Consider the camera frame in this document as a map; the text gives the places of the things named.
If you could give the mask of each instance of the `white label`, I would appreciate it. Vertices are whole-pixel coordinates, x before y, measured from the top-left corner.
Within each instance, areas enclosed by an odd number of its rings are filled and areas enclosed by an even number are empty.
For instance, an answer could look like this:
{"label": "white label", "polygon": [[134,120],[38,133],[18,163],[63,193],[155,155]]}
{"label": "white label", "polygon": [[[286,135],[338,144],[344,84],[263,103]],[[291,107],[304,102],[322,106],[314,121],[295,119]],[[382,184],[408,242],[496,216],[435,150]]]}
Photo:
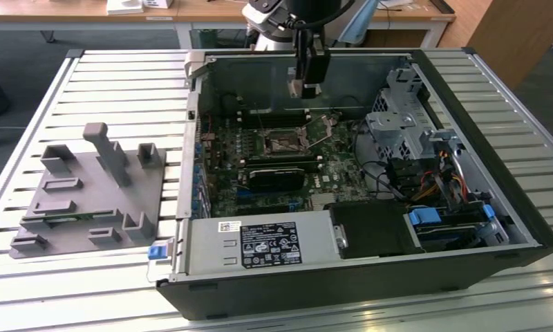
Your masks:
{"label": "white label", "polygon": [[220,221],[219,232],[240,232],[242,221]]}
{"label": "white label", "polygon": [[148,16],[146,17],[148,21],[172,21],[171,17],[163,17],[163,16]]}

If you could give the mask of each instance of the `metal slatted table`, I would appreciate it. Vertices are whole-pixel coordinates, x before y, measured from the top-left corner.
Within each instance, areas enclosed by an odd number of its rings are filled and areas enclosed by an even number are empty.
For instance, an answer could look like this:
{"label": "metal slatted table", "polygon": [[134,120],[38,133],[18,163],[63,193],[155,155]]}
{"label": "metal slatted table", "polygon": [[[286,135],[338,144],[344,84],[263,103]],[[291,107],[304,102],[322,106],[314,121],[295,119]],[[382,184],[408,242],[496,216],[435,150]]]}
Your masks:
{"label": "metal slatted table", "polygon": [[[427,54],[553,227],[553,138],[476,55],[460,50]],[[147,248],[14,260],[11,239],[44,169],[39,155],[56,143],[91,151],[82,139],[87,122],[107,122],[110,137],[126,150],[140,142],[170,150],[159,237],[174,235],[188,94],[184,56],[184,50],[100,50],[66,59],[0,176],[0,331],[553,328],[553,255],[468,290],[210,322],[188,322],[155,290]],[[432,107],[450,127],[439,105]]]}

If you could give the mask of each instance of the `motherboard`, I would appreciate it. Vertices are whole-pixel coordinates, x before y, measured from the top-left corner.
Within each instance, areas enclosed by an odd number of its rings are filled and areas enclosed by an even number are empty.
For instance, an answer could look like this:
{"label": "motherboard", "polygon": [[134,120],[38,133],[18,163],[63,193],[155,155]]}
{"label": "motherboard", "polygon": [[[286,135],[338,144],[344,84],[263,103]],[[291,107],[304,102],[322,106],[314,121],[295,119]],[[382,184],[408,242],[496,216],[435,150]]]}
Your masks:
{"label": "motherboard", "polygon": [[212,217],[323,210],[370,198],[335,110],[239,111],[202,123]]}

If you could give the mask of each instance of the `paper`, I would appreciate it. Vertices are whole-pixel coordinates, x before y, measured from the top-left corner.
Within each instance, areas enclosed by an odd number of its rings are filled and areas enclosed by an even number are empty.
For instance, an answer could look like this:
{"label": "paper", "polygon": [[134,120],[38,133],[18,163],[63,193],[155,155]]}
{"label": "paper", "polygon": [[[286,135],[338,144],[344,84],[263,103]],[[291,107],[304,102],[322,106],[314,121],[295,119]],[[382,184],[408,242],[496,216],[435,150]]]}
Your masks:
{"label": "paper", "polygon": [[107,14],[120,15],[135,12],[144,12],[144,5],[142,0],[108,0]]}
{"label": "paper", "polygon": [[380,0],[378,3],[378,9],[388,9],[398,6],[406,6],[414,2],[415,0]]}

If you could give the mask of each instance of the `sticker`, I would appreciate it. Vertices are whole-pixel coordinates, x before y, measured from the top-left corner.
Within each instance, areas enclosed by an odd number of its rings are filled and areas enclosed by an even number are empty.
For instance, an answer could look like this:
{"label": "sticker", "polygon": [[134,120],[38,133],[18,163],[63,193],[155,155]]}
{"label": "sticker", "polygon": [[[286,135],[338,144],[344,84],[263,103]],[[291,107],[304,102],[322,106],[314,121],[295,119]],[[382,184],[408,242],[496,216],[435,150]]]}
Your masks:
{"label": "sticker", "polygon": [[298,226],[294,222],[242,226],[239,221],[238,228],[243,267],[264,268],[303,262]]}
{"label": "sticker", "polygon": [[172,21],[172,17],[164,17],[164,16],[148,16],[146,17],[148,21]]}
{"label": "sticker", "polygon": [[218,232],[240,232],[242,221],[220,221]]}

